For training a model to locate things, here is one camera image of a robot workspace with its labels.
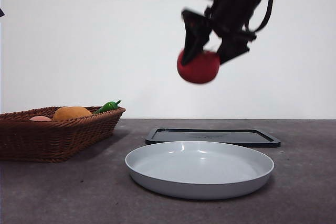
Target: brown basket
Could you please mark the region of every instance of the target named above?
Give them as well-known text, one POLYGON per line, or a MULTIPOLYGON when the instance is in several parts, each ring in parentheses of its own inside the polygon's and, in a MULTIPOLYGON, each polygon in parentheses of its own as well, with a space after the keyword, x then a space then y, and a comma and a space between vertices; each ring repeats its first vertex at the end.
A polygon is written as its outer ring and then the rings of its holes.
MULTIPOLYGON (((80 150, 113 134, 124 108, 81 118, 35 122, 37 115, 53 118, 60 107, 0 114, 0 159, 62 162, 80 150)), ((86 107, 93 112, 99 107, 86 107)))

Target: gray plate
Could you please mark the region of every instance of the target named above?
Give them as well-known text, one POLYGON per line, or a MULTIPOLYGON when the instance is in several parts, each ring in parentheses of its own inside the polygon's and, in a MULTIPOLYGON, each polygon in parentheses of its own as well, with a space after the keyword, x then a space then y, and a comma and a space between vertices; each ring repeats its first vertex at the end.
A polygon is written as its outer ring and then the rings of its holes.
POLYGON ((125 158, 135 182, 186 199, 225 199, 254 192, 274 163, 267 155, 233 144, 167 142, 131 151, 125 158))

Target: red ball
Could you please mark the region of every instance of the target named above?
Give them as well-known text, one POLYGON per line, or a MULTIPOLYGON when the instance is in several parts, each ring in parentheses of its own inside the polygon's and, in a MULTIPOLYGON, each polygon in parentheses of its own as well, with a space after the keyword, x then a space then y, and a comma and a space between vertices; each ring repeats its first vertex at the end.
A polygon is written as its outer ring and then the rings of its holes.
POLYGON ((213 80, 221 64, 219 55, 211 51, 202 51, 192 61, 182 65, 184 50, 181 51, 177 59, 177 71, 186 81, 203 84, 213 80))

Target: concrete surface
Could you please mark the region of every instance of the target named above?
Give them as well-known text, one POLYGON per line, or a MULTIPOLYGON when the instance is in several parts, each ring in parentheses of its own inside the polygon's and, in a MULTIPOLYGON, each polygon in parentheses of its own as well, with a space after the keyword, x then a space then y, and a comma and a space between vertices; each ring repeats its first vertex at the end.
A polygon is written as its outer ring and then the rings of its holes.
POLYGON ((58 164, 0 162, 1 223, 336 223, 336 120, 121 119, 114 136, 58 164), (124 158, 154 127, 250 128, 282 141, 265 187, 216 201, 138 186, 124 158))

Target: green chili pepper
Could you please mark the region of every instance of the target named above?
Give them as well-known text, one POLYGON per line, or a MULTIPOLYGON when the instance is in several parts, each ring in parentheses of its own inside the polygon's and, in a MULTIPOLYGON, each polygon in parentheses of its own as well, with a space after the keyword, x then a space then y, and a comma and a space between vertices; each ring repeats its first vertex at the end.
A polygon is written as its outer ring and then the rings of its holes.
POLYGON ((94 111, 94 114, 103 113, 103 112, 106 112, 106 111, 109 111, 109 110, 116 110, 118 108, 119 103, 120 103, 120 100, 118 102, 105 103, 103 107, 94 111))

